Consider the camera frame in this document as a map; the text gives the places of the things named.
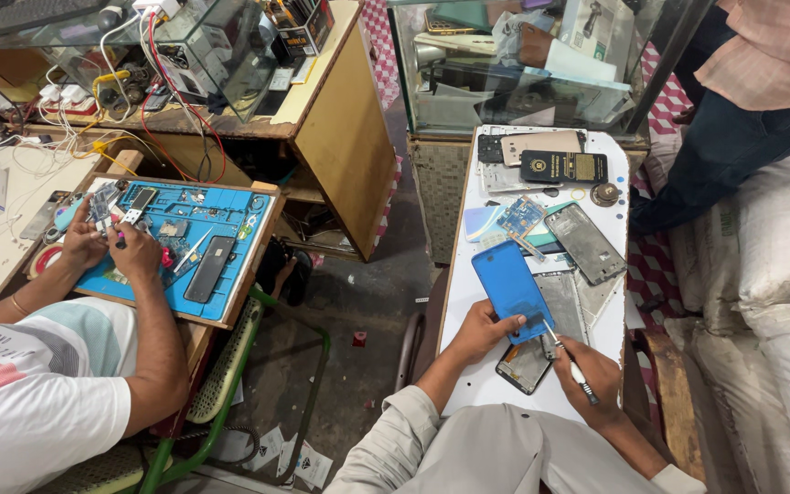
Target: green metal chair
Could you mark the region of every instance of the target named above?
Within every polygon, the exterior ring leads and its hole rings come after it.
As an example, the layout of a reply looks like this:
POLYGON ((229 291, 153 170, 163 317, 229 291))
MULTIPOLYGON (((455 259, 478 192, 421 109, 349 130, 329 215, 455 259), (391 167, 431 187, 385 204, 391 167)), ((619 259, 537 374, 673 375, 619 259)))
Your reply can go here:
MULTIPOLYGON (((227 342, 219 360, 214 365, 212 371, 208 373, 203 387, 194 396, 192 408, 189 410, 187 419, 202 424, 213 421, 209 434, 200 449, 187 460, 174 462, 170 452, 176 442, 172 438, 160 440, 156 449, 145 448, 145 457, 150 458, 148 462, 148 472, 144 480, 142 454, 136 446, 117 445, 103 455, 98 455, 85 462, 73 466, 65 474, 57 477, 52 482, 36 489, 33 494, 73 494, 73 493, 92 493, 92 494, 113 494, 134 493, 137 488, 139 494, 154 492, 162 483, 171 482, 185 474, 191 472, 201 463, 207 461, 210 451, 218 440, 221 431, 224 429, 227 412, 230 410, 231 402, 234 400, 236 388, 240 383, 240 376, 246 367, 248 353, 252 349, 258 332, 264 307, 278 305, 278 301, 266 295, 256 286, 252 286, 248 293, 246 306, 240 314, 240 319, 234 328, 234 334, 227 342)), ((309 428, 310 418, 313 415, 313 406, 316 396, 319 394, 322 373, 328 360, 328 352, 331 349, 331 338, 328 333, 312 324, 305 324, 310 329, 322 337, 322 354, 319 364, 316 367, 316 375, 313 379, 313 386, 310 388, 310 395, 307 399, 304 414, 301 419, 298 431, 297 444, 302 443, 309 428)), ((232 465, 217 462, 209 459, 211 465, 224 467, 236 471, 245 476, 255 478, 271 485, 284 483, 294 472, 300 448, 294 448, 291 455, 289 468, 279 477, 267 477, 257 472, 249 472, 245 469, 237 469, 232 465)))

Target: concrete floor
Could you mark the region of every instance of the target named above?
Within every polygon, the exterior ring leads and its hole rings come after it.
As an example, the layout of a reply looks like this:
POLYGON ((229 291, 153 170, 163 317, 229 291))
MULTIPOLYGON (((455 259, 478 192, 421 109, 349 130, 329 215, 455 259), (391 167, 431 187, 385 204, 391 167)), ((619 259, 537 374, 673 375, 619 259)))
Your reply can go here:
MULTIPOLYGON (((426 253, 401 97, 385 119, 390 141, 404 158, 385 236, 368 264, 325 258, 313 270, 304 305, 297 308, 300 317, 325 328, 332 339, 306 437, 334 461, 329 482, 349 449, 380 416, 380 403, 395 383, 406 322, 413 312, 425 309, 415 299, 428 295, 437 271, 426 253), (351 345, 355 331, 367 331, 364 348, 351 345), (375 401, 375 408, 364 409, 367 399, 375 401)), ((243 375, 246 401, 231 409, 228 423, 249 424, 260 434, 279 425, 286 440, 297 433, 320 355, 314 341, 319 339, 313 331, 280 315, 262 320, 243 375)), ((276 462, 262 471, 274 476, 276 462)), ((296 487, 309 490, 301 480, 296 487)))

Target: screwdriver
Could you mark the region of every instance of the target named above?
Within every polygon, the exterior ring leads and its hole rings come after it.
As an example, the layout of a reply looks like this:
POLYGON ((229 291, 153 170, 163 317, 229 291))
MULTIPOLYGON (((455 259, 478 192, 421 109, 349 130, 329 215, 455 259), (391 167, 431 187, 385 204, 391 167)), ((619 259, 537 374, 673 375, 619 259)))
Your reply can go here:
POLYGON ((554 344, 559 346, 563 349, 566 355, 569 356, 569 362, 571 363, 571 376, 575 380, 578 386, 584 391, 584 394, 587 395, 587 399, 590 400, 590 406, 596 405, 599 403, 599 399, 593 393, 593 390, 590 389, 590 385, 587 384, 587 378, 584 377, 584 373, 581 372, 581 368, 577 366, 575 363, 575 358, 569 353, 568 350, 565 349, 563 342, 556 337, 556 333, 551 330, 550 325, 548 324, 546 319, 542 319, 544 321, 544 325, 548 328, 548 332, 554 338, 554 344))

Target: grey shirt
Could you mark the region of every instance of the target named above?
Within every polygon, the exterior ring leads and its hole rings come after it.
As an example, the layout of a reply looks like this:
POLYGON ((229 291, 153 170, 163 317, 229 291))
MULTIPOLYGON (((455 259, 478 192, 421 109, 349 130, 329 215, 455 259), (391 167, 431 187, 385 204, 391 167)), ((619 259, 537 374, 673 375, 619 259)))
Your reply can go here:
POLYGON ((326 494, 419 492, 701 494, 673 465, 650 481, 584 424, 506 403, 465 407, 442 420, 426 393, 408 386, 349 451, 326 494))

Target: dark jeans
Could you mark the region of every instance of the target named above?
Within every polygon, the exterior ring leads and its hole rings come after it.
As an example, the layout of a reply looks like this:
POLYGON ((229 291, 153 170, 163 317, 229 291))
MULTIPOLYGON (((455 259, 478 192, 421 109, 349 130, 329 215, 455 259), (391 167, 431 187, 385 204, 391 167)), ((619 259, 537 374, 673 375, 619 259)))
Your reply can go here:
POLYGON ((697 107, 669 184, 630 213, 631 231, 647 235, 695 219, 737 191, 753 172, 790 156, 790 108, 750 112, 697 82, 694 72, 735 33, 727 12, 709 9, 675 75, 697 107))

